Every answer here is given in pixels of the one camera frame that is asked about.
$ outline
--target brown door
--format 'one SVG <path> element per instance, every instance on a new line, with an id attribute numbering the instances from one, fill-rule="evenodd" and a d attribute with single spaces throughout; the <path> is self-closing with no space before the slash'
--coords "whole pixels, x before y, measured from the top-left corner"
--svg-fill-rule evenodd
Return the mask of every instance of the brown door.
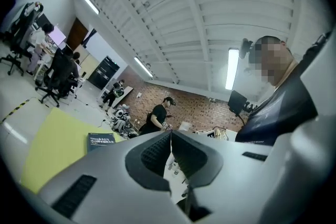
<path id="1" fill-rule="evenodd" d="M 67 44 L 72 50 L 75 50 L 79 46 L 79 44 L 84 40 L 87 33 L 88 30 L 80 22 L 80 20 L 76 18 L 70 30 L 67 39 Z"/>

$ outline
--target person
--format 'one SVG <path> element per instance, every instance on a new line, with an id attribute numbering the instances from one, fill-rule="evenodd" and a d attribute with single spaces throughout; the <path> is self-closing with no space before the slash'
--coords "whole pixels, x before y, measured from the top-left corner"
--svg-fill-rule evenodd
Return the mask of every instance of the person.
<path id="1" fill-rule="evenodd" d="M 33 31 L 29 35 L 28 42 L 35 47 L 34 52 L 31 55 L 32 57 L 30 58 L 30 63 L 26 70 L 26 72 L 31 76 L 37 67 L 37 62 L 42 54 L 42 49 L 48 46 L 45 38 L 52 31 L 54 31 L 54 26 L 52 24 L 44 24 L 42 28 Z"/>
<path id="2" fill-rule="evenodd" d="M 300 76 L 321 50 L 323 44 L 310 47 L 298 63 L 286 43 L 277 37 L 264 36 L 251 46 L 242 44 L 239 56 L 248 56 L 249 64 L 261 70 L 274 88 L 273 95 L 258 106 L 237 133 L 236 142 L 274 145 L 278 136 L 293 132 L 301 123 L 313 119 L 317 111 Z"/>
<path id="3" fill-rule="evenodd" d="M 109 100 L 108 108 L 105 110 L 105 112 L 108 112 L 109 108 L 112 106 L 112 103 L 116 99 L 116 96 L 114 95 L 113 90 L 117 89 L 117 88 L 122 88 L 122 86 L 124 85 L 124 83 L 125 83 L 125 81 L 122 79 L 122 80 L 119 80 L 118 82 L 116 82 L 115 84 L 113 84 L 113 88 L 111 89 L 111 91 L 103 99 L 103 104 L 99 106 L 101 109 L 106 104 L 106 102 Z"/>
<path id="4" fill-rule="evenodd" d="M 71 75 L 68 77 L 68 79 L 65 81 L 64 85 L 62 86 L 62 91 L 61 91 L 61 97 L 66 98 L 67 95 L 69 94 L 71 87 L 77 87 L 78 82 L 77 78 L 79 78 L 78 74 L 78 68 L 77 68 L 77 62 L 79 62 L 79 57 L 80 53 L 79 52 L 74 52 L 72 55 L 71 59 L 71 64 L 72 64 L 72 70 L 71 70 Z"/>
<path id="5" fill-rule="evenodd" d="M 167 116 L 166 110 L 171 105 L 176 105 L 173 98 L 166 97 L 163 99 L 162 104 L 154 107 L 153 111 L 147 115 L 146 123 L 139 129 L 141 135 L 165 130 L 162 123 L 165 121 L 165 118 L 171 117 Z"/>

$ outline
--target yellow mat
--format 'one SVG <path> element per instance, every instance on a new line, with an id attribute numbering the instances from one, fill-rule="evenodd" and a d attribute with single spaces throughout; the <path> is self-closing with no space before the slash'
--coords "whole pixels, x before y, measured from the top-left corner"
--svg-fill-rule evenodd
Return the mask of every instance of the yellow mat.
<path id="1" fill-rule="evenodd" d="M 53 108 L 32 141 L 21 184 L 37 193 L 52 177 L 86 155 L 88 133 L 113 133 L 116 142 L 123 140 L 112 130 L 92 126 Z"/>

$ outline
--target white shirt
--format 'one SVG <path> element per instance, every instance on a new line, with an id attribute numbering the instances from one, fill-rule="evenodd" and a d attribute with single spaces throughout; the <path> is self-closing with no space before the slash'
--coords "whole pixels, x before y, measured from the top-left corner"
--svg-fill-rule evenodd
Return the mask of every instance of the white shirt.
<path id="1" fill-rule="evenodd" d="M 47 43 L 45 41 L 45 38 L 46 38 L 46 34 L 40 28 L 40 29 L 38 29 L 36 31 L 33 31 L 29 35 L 28 41 L 36 47 L 36 45 L 39 45 L 39 44 L 47 45 Z"/>

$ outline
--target black cabinet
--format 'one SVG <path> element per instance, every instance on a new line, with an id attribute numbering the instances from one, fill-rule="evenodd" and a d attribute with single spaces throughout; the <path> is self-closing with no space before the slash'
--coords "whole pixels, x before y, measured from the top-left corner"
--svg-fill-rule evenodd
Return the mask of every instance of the black cabinet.
<path id="1" fill-rule="evenodd" d="M 104 60 L 97 66 L 97 68 L 92 72 L 91 76 L 88 78 L 93 85 L 102 90 L 106 83 L 113 77 L 113 75 L 118 71 L 119 66 L 111 60 L 110 57 L 106 56 Z"/>

